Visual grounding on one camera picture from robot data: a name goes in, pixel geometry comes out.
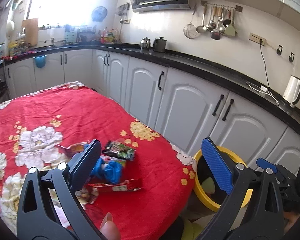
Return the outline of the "person left hand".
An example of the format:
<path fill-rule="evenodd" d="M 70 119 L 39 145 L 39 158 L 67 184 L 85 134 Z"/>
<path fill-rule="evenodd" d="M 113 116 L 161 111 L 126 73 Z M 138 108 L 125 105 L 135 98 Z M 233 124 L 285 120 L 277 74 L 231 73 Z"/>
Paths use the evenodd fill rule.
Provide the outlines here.
<path fill-rule="evenodd" d="M 107 240 L 120 240 L 121 235 L 118 227 L 113 222 L 113 216 L 111 213 L 107 213 L 102 220 L 100 231 Z"/>

